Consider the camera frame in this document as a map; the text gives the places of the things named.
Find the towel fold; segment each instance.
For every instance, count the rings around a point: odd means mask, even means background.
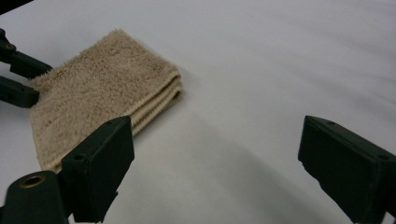
[[[183,92],[177,68],[122,30],[105,36],[64,65],[37,77],[30,111],[37,158],[59,172],[61,159],[103,122],[131,116],[139,133]]]

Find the terry cloth fabric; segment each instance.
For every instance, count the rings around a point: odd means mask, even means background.
[[[177,68],[122,30],[29,85],[40,91],[30,111],[37,158],[43,170],[55,172],[105,121],[130,116],[135,135],[182,93]]]

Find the white table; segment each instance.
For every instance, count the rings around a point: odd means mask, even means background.
[[[179,67],[105,223],[350,223],[297,160],[304,116],[396,153],[395,21],[391,0],[35,0],[0,27],[52,66],[121,28]],[[0,127],[3,204],[39,165],[28,110],[1,102]]]

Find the brown cloth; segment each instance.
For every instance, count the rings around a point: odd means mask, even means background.
[[[37,158],[43,170],[55,172],[105,121],[130,116],[135,135],[182,93],[177,68],[122,30],[29,85],[40,91],[30,112]]]

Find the beige towel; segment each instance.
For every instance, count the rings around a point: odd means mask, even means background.
[[[131,116],[139,133],[182,93],[177,68],[116,30],[64,65],[35,78],[37,158],[59,172],[61,159],[106,120]]]

